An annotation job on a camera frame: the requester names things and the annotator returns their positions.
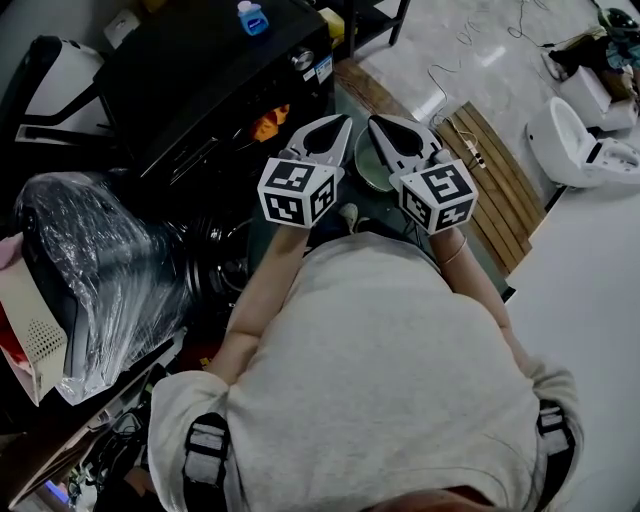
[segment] green bowl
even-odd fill
[[[355,162],[358,174],[373,190],[384,193],[393,190],[391,183],[389,183],[391,173],[387,166],[380,162],[367,128],[360,132],[356,140]]]

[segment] plastic wrap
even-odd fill
[[[134,217],[95,176],[36,176],[16,209],[23,228],[25,212],[30,223],[35,219],[26,230],[33,229],[86,313],[88,328],[76,329],[57,386],[76,404],[111,386],[180,328],[191,302],[176,261],[182,247],[168,228]]]

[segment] wooden pallet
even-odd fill
[[[473,137],[460,136],[453,125],[458,131],[477,137],[476,149],[486,169],[475,165],[462,139]],[[442,123],[438,134],[452,155],[465,162],[471,172],[480,192],[471,227],[498,269],[507,276],[531,250],[529,236],[546,214],[540,199],[513,155],[471,103],[459,108],[450,116],[450,121]]]

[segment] white cube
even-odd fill
[[[430,235],[467,222],[477,201],[478,190],[462,160],[400,178],[400,208]]]
[[[258,184],[267,220],[310,228],[336,202],[339,169],[270,158]]]

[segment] white toilet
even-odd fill
[[[526,133],[552,181],[571,187],[595,187],[607,181],[640,184],[640,153],[616,139],[596,140],[558,97],[529,122]]]

